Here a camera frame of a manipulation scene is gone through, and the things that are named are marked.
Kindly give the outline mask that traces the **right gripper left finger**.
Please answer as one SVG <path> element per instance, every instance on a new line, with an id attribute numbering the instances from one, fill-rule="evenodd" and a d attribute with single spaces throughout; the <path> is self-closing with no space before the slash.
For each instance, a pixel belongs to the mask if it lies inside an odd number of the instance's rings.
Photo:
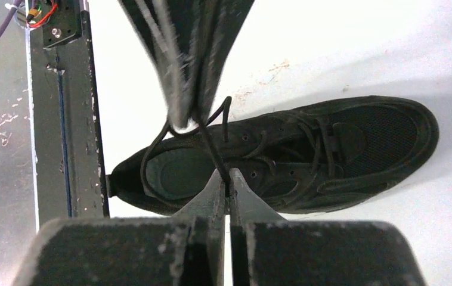
<path id="1" fill-rule="evenodd" d="M 214 171 L 169 217 L 54 219 L 14 285 L 222 285 L 226 186 Z"/>

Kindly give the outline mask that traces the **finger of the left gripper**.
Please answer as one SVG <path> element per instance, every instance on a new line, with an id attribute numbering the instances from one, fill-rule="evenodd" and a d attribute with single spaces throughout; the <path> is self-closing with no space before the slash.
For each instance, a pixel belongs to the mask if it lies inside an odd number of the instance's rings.
<path id="1" fill-rule="evenodd" d="M 159 78 L 171 126 L 185 129 L 198 90 L 200 1 L 120 1 Z"/>
<path id="2" fill-rule="evenodd" d="M 199 69 L 194 111 L 209 117 L 226 59 L 253 1 L 205 1 L 199 30 Z"/>

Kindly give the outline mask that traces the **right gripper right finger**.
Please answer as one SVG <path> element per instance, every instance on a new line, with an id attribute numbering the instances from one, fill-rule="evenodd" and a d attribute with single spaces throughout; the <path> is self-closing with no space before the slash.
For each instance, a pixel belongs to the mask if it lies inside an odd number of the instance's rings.
<path id="1" fill-rule="evenodd" d="M 424 285 L 402 233 L 382 221 L 286 220 L 230 170 L 234 285 Z"/>

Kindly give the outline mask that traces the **black shoelace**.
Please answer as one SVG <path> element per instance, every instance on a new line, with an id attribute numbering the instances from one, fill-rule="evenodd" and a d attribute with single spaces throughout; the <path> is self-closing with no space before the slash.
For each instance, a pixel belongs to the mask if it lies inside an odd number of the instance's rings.
<path id="1" fill-rule="evenodd" d="M 153 197 L 157 198 L 160 201 L 166 201 L 166 199 L 156 194 L 155 190 L 150 186 L 148 180 L 147 180 L 147 163 L 150 160 L 150 155 L 157 144 L 161 143 L 164 139 L 164 137 L 171 133 L 174 137 L 178 139 L 185 139 L 189 136 L 193 136 L 195 134 L 201 134 L 202 140 L 205 143 L 206 150 L 208 151 L 209 155 L 211 156 L 211 159 L 216 167 L 216 169 L 219 171 L 219 175 L 226 185 L 229 185 L 231 182 L 231 178 L 229 175 L 229 169 L 227 168 L 227 165 L 224 163 L 222 157 L 219 155 L 218 148 L 216 147 L 215 143 L 212 140 L 211 134 L 208 131 L 207 127 L 220 115 L 222 114 L 222 135 L 223 140 L 225 142 L 228 141 L 228 115 L 230 112 L 232 97 L 227 96 L 225 100 L 222 102 L 222 104 L 218 107 L 218 109 L 210 116 L 210 118 L 205 123 L 201 120 L 200 113 L 198 109 L 194 109 L 191 112 L 191 118 L 197 123 L 197 127 L 193 129 L 192 131 L 186 132 L 186 133 L 178 133 L 175 131 L 175 129 L 170 125 L 169 120 L 166 119 L 165 124 L 163 125 L 161 131 L 159 134 L 155 137 L 155 139 L 152 141 L 152 143 L 148 146 L 147 151 L 144 153 L 143 159 L 141 161 L 141 169 L 140 169 L 140 176 L 141 176 L 141 183 L 143 185 L 143 188 L 145 191 L 149 192 Z"/>

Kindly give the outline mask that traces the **black sneaker shoe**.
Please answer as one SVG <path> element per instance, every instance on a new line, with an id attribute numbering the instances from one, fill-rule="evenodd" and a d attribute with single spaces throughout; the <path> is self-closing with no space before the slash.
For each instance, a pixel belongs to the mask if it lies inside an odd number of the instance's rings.
<path id="1" fill-rule="evenodd" d="M 228 169 L 280 213 L 333 212 L 384 192 L 419 169 L 439 140 L 435 116 L 405 98 L 342 98 L 228 121 L 207 127 Z M 215 165 L 201 134 L 178 139 L 168 133 L 147 163 L 148 147 L 119 163 L 107 177 L 111 197 L 139 209 L 172 215 L 207 184 Z"/>

